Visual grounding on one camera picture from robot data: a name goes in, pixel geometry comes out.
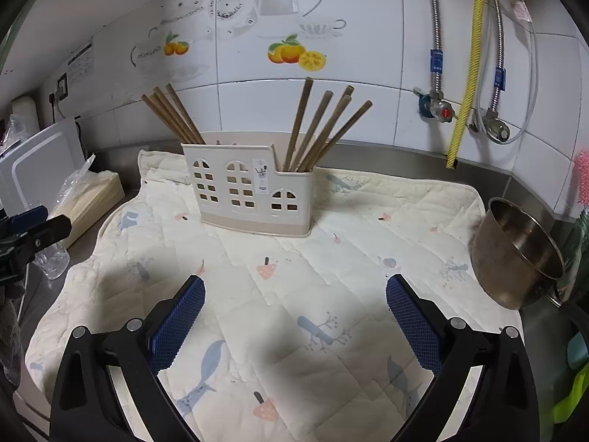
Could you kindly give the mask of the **clear plastic bottle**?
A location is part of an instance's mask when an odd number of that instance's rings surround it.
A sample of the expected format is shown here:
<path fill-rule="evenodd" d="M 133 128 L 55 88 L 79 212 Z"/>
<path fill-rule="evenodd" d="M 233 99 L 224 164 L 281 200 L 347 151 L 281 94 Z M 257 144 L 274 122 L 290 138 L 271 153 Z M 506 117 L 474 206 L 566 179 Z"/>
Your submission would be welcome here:
<path fill-rule="evenodd" d="M 70 256 L 60 242 L 37 252 L 34 263 L 41 269 L 48 280 L 57 280 L 68 268 Z"/>

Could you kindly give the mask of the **tissue pack in plastic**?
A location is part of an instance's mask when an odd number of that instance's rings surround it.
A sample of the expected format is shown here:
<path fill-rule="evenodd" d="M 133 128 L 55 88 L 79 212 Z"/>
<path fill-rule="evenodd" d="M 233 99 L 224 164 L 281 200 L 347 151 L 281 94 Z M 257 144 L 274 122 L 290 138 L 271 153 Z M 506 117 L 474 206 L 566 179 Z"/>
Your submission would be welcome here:
<path fill-rule="evenodd" d="M 125 195 L 117 173 L 94 173 L 90 170 L 95 157 L 89 156 L 81 169 L 75 170 L 64 180 L 50 212 L 51 218 L 65 215 L 71 222 L 70 235 L 61 242 L 65 249 L 69 249 Z"/>

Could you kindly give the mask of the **stainless steel pot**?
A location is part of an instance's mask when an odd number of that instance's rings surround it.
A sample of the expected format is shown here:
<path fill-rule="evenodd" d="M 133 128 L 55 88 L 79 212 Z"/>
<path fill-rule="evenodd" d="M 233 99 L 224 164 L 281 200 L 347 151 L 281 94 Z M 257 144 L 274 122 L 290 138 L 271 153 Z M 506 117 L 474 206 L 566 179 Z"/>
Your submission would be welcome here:
<path fill-rule="evenodd" d="M 518 310 L 556 286 L 565 274 L 560 249 L 517 204 L 494 197 L 471 245 L 473 273 L 498 304 Z"/>

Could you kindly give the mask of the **white patterned quilted mat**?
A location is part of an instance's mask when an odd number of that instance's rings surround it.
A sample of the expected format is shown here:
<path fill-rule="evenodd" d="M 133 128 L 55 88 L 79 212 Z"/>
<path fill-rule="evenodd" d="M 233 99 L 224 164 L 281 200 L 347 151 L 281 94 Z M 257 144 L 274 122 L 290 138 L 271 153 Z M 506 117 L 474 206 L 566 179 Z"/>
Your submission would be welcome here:
<path fill-rule="evenodd" d="M 183 156 L 141 152 L 139 194 L 73 266 L 25 356 L 51 395 L 71 331 L 119 329 L 195 274 L 206 304 L 161 382 L 204 441 L 387 441 L 432 381 L 385 300 L 401 274 L 447 317 L 497 332 L 470 264 L 472 187 L 318 170 L 313 228 L 272 238 L 206 225 Z"/>

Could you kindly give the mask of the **beige plastic utensil holder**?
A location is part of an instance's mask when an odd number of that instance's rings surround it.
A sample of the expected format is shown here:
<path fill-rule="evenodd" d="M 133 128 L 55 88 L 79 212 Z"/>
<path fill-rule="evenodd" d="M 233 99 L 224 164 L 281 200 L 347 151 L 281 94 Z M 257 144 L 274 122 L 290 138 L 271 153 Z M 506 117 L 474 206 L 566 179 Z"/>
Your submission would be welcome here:
<path fill-rule="evenodd" d="M 289 134 L 205 132 L 182 146 L 205 224 L 274 236 L 310 233 L 313 175 L 282 170 Z"/>

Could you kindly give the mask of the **silver water valve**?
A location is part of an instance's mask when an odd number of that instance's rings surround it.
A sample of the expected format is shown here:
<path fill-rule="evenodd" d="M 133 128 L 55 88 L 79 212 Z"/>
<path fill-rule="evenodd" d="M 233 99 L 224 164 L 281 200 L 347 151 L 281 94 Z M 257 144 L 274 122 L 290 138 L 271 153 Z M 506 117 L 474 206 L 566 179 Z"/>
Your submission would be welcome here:
<path fill-rule="evenodd" d="M 484 114 L 474 111 L 469 128 L 476 133 L 484 133 L 491 142 L 506 145 L 510 138 L 510 129 L 498 114 L 488 109 Z"/>

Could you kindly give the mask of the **wall power socket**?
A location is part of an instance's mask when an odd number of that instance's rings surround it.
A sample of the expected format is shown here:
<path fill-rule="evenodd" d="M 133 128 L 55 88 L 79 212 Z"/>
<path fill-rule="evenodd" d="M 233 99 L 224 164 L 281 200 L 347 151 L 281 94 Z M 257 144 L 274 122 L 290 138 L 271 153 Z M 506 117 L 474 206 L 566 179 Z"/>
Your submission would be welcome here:
<path fill-rule="evenodd" d="M 49 95 L 49 102 L 52 106 L 56 106 L 68 96 L 68 75 L 64 73 L 57 79 L 55 91 Z"/>

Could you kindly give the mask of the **red handled water valve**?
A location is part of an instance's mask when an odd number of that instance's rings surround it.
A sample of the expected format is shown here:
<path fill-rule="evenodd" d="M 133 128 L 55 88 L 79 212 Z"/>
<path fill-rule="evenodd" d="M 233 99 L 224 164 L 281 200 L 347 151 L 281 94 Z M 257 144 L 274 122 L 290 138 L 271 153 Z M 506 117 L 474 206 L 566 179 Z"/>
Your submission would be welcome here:
<path fill-rule="evenodd" d="M 412 92 L 418 98 L 418 113 L 421 118 L 436 120 L 439 123 L 451 123 L 455 112 L 449 101 L 443 98 L 442 92 L 426 93 L 421 88 L 413 87 Z"/>

